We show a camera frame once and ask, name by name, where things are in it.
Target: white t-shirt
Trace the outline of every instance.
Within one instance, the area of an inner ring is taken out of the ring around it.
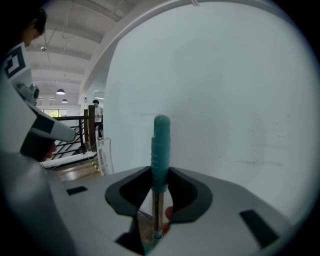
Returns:
[[[102,115],[104,113],[104,110],[102,107],[98,106],[94,108],[94,122],[98,123],[98,122],[102,122]]]

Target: ceiling light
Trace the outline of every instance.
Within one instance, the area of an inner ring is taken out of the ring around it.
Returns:
[[[64,89],[59,89],[56,91],[56,94],[59,94],[59,95],[65,95],[65,90]]]

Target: teal marker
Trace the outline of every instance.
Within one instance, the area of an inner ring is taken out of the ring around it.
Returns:
[[[153,245],[162,238],[164,193],[168,187],[170,159],[170,119],[158,115],[154,119],[151,140]]]

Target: person in white shirt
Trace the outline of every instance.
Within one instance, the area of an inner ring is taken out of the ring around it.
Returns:
[[[99,100],[95,99],[92,101],[93,105],[95,106],[94,109],[94,127],[98,126],[98,133],[99,133],[99,140],[102,139],[101,129],[103,129],[102,124],[102,116],[104,115],[104,110],[102,107],[99,106]]]

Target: ceiling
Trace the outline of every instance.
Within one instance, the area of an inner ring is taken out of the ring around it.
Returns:
[[[40,95],[63,88],[78,95],[94,50],[105,33],[143,0],[52,0],[45,33],[26,48],[33,83]]]

